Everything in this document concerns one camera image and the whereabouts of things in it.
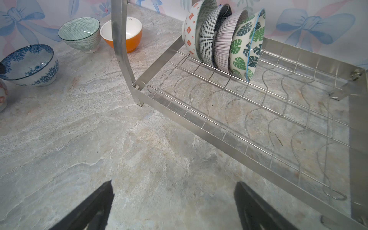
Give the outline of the green white patterned bowl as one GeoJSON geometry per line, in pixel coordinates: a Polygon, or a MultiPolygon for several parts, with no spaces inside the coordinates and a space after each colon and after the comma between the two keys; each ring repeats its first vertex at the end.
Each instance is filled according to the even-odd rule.
{"type": "Polygon", "coordinates": [[[183,22],[182,39],[191,57],[202,60],[199,51],[199,34],[206,17],[217,8],[215,0],[193,3],[183,22]]]}

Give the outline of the green leaf pattern bowl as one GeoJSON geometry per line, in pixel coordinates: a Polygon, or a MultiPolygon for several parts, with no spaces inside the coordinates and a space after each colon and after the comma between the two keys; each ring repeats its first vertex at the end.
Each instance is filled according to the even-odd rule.
{"type": "Polygon", "coordinates": [[[246,19],[239,18],[229,55],[229,67],[234,77],[247,82],[253,78],[262,51],[265,20],[265,9],[246,19]]]}

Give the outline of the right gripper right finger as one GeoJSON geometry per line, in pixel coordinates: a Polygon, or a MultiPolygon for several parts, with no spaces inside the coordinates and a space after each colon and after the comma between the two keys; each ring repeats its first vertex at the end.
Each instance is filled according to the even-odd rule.
{"type": "Polygon", "coordinates": [[[245,182],[237,182],[234,199],[244,230],[297,229],[245,182]]]}

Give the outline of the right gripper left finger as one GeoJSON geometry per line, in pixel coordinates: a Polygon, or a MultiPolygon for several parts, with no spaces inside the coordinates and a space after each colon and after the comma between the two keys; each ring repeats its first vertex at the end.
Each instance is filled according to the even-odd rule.
{"type": "Polygon", "coordinates": [[[52,230],[104,230],[114,200],[111,181],[104,182],[52,230]]]}

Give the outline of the stainless steel dish rack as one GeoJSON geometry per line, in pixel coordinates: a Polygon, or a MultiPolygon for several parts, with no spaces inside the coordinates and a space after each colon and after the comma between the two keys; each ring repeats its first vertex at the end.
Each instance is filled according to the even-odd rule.
{"type": "Polygon", "coordinates": [[[266,38],[252,81],[191,57],[181,37],[136,78],[128,1],[112,1],[115,54],[130,93],[320,213],[368,227],[368,74],[266,38]]]}

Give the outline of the pink purple glass bowl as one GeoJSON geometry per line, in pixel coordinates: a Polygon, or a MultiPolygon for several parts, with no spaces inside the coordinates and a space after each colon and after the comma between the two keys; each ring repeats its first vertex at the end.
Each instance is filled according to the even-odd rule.
{"type": "Polygon", "coordinates": [[[216,67],[223,72],[230,71],[230,48],[232,37],[239,20],[248,18],[248,11],[242,10],[227,17],[217,31],[214,42],[214,60],[216,67]]]}

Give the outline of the dark blue flower bowl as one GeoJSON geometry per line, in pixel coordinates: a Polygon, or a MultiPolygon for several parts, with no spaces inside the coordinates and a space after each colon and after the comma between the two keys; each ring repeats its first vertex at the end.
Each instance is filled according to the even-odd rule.
{"type": "Polygon", "coordinates": [[[214,59],[214,43],[217,31],[222,23],[232,15],[230,5],[214,8],[205,18],[199,34],[199,51],[204,63],[216,67],[214,59]]]}

